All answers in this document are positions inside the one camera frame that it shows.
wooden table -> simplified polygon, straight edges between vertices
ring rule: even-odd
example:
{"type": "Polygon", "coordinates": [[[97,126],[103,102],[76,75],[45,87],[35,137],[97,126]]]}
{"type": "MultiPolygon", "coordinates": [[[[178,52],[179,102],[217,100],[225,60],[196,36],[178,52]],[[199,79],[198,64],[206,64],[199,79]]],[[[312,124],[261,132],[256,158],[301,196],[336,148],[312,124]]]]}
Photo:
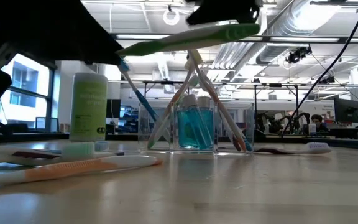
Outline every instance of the wooden table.
{"type": "MultiPolygon", "coordinates": [[[[111,147],[133,151],[137,143],[111,147]]],[[[163,165],[0,187],[0,223],[358,223],[356,149],[323,156],[156,156],[163,165]]],[[[0,165],[0,173],[17,169],[0,165]]]]}

white cap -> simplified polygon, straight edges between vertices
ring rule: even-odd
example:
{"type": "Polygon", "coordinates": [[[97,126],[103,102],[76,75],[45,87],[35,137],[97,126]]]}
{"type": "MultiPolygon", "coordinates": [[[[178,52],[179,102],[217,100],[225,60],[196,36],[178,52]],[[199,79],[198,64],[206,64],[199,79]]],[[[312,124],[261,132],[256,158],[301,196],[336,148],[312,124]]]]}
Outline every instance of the white cap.
{"type": "Polygon", "coordinates": [[[182,104],[183,104],[184,109],[187,109],[191,106],[197,106],[196,96],[194,94],[190,94],[190,95],[183,97],[182,104]]]}
{"type": "Polygon", "coordinates": [[[197,97],[197,104],[200,108],[209,108],[209,102],[211,98],[209,96],[199,96],[197,97]]]}

